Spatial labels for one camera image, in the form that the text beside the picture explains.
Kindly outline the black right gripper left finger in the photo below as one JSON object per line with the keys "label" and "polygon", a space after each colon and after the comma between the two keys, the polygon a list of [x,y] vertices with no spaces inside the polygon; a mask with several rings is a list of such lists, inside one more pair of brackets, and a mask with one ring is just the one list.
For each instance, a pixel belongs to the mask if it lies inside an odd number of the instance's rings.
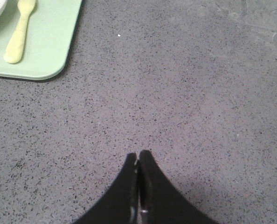
{"label": "black right gripper left finger", "polygon": [[129,153],[118,176],[104,195],[74,223],[136,224],[138,217],[138,162]]}

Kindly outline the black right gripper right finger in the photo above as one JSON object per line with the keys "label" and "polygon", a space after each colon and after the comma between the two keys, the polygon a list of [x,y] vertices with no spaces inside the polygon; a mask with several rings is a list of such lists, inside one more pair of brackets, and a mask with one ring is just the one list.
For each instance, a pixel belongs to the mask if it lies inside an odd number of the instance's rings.
{"label": "black right gripper right finger", "polygon": [[149,150],[139,154],[138,178],[142,223],[217,223],[181,195],[160,170]]}

